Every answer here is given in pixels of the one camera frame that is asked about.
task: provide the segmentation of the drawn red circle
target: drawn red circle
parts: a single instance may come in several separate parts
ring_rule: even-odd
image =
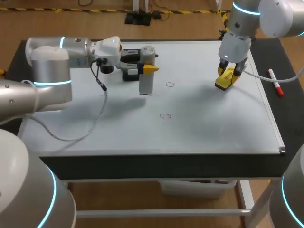
[[[166,83],[166,86],[167,86],[167,87],[174,87],[175,84],[174,84],[173,82],[167,82],[167,83]]]
[[[169,115],[169,114],[160,114],[160,117],[161,117],[162,119],[170,119],[172,116]]]

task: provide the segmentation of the wooden floor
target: wooden floor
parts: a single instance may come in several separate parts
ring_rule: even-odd
[[[153,9],[158,9],[151,0]],[[158,0],[171,10],[214,10],[213,0]],[[231,9],[232,0],[224,0],[223,10]],[[77,8],[77,0],[11,0],[0,7]],[[132,9],[132,0],[94,0],[91,9]],[[124,24],[122,13],[82,12],[0,12],[0,68],[7,69],[22,39],[34,36],[74,36],[121,39],[203,39],[218,38],[224,29],[215,14],[170,15],[167,21],[151,21],[150,26]],[[258,38],[265,36],[259,32]],[[303,66],[304,39],[284,38],[282,44],[298,72]],[[267,186],[266,180],[251,181],[255,200]],[[237,208],[238,195],[229,190],[218,200],[164,196],[157,182],[73,184],[72,193],[79,210],[83,209],[185,209]],[[270,228],[265,218],[260,228]],[[225,218],[121,218],[79,219],[77,228],[241,228],[238,217]]]

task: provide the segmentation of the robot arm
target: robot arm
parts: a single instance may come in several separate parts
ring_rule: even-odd
[[[139,64],[121,62],[134,56]],[[0,119],[64,109],[72,100],[70,69],[90,68],[94,62],[104,74],[113,72],[116,66],[126,74],[140,75],[140,94],[151,95],[153,73],[158,70],[153,66],[155,57],[152,47],[122,51],[119,37],[97,42],[87,38],[30,38],[26,43],[26,59],[33,68],[35,86],[1,80]]]
[[[219,77],[229,62],[245,67],[251,40],[260,25],[262,31],[272,38],[304,35],[304,1],[235,0],[228,21],[229,32],[222,34],[218,52]],[[228,86],[222,86],[225,83],[220,78],[217,79],[216,86],[223,90],[229,88],[239,78],[244,67],[235,69]]]
[[[120,63],[122,46],[119,37],[92,42],[88,38],[73,37],[38,37],[30,38],[26,44],[26,57],[32,65],[32,51],[41,46],[51,46],[65,49],[69,55],[70,68],[89,68],[93,60],[106,59],[106,67]]]

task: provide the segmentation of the white tabletop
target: white tabletop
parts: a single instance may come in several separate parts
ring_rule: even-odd
[[[260,80],[243,74],[227,91],[214,86],[220,41],[122,46],[145,44],[159,55],[152,96],[139,95],[138,82],[123,82],[120,70],[100,74],[108,87],[108,103],[88,137],[77,143],[58,141],[32,120],[23,121],[19,137],[40,156],[279,153],[284,144]],[[247,71],[257,74],[250,53],[248,57]],[[69,107],[35,114],[65,138],[83,135],[104,100],[90,69],[72,69],[71,77]]]

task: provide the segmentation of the white cable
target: white cable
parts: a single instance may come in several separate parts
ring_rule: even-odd
[[[100,110],[100,112],[99,112],[99,115],[98,115],[98,116],[96,117],[96,119],[93,121],[92,126],[90,127],[90,129],[89,129],[84,135],[82,135],[82,136],[80,136],[80,137],[77,137],[77,138],[72,138],[72,139],[61,138],[61,137],[55,135],[53,132],[51,132],[51,130],[46,126],[46,124],[43,123],[43,122],[42,122],[41,120],[39,120],[38,118],[36,118],[36,117],[34,117],[34,116],[30,116],[29,119],[34,120],[34,121],[36,121],[37,123],[39,123],[41,126],[43,126],[44,129],[45,129],[53,138],[55,138],[55,139],[58,139],[58,140],[61,140],[61,141],[65,141],[65,142],[80,141],[80,140],[86,138],[86,137],[95,129],[95,127],[96,127],[96,125],[97,125],[97,122],[98,122],[99,118],[101,117],[102,113],[104,112],[105,105],[106,105],[106,102],[107,102],[107,100],[108,100],[108,92],[107,92],[107,91],[104,92],[104,98],[105,98],[105,99],[104,99],[104,104],[103,104],[102,107],[101,107],[101,110]]]
[[[290,78],[290,79],[283,79],[283,80],[277,80],[277,79],[271,79],[271,78],[267,78],[267,77],[262,77],[262,76],[259,76],[259,75],[254,75],[248,71],[245,71],[244,72],[250,76],[253,76],[253,77],[256,77],[256,78],[259,78],[261,80],[264,80],[264,81],[268,81],[268,82],[278,82],[278,83],[287,83],[287,82],[292,82],[294,80],[297,80],[299,78],[299,76],[304,72],[304,67],[302,68],[302,70],[294,77]]]
[[[23,80],[22,82],[23,82],[23,83],[24,83],[24,82],[29,82],[31,85],[34,85],[32,82],[30,82],[30,81],[28,81],[28,80]],[[37,107],[38,107],[38,104],[39,104],[39,97],[38,97],[38,92],[37,92],[37,88],[35,87],[35,85],[34,85],[33,88],[36,90],[35,105],[34,105],[34,109],[33,109],[33,113],[34,113],[34,112],[36,112]],[[0,125],[6,124],[6,123],[8,123],[8,122],[10,122],[10,121],[12,121],[12,120],[14,120],[14,119],[19,119],[19,118],[26,117],[26,118],[28,118],[28,119],[34,120],[34,121],[36,121],[37,123],[39,123],[39,124],[40,124],[42,127],[44,127],[44,129],[45,129],[53,138],[55,138],[55,139],[58,139],[58,140],[61,140],[61,141],[65,141],[65,142],[80,141],[80,140],[86,138],[86,137],[95,129],[98,120],[100,119],[102,113],[104,112],[105,105],[106,105],[107,100],[108,100],[108,92],[105,91],[103,95],[104,95],[104,98],[105,98],[105,99],[104,99],[104,103],[103,103],[103,105],[102,105],[102,107],[101,107],[101,110],[100,110],[98,116],[97,116],[96,119],[93,121],[92,126],[89,128],[89,130],[88,130],[85,134],[83,134],[82,136],[77,137],[77,138],[68,139],[68,138],[61,138],[61,137],[55,135],[55,134],[46,126],[46,124],[45,124],[44,122],[42,122],[42,121],[39,120],[38,118],[34,117],[34,116],[32,115],[33,113],[32,113],[32,114],[29,114],[29,115],[20,115],[20,116],[11,117],[11,118],[9,118],[9,119],[6,119],[6,120],[3,120],[2,122],[0,122]]]
[[[39,101],[40,101],[39,100],[38,89],[32,81],[29,81],[29,80],[22,80],[21,81],[21,83],[26,83],[26,82],[28,82],[32,86],[32,88],[35,90],[35,104],[34,104],[34,109],[32,111],[32,114],[34,114],[37,111],[38,104],[39,104]]]

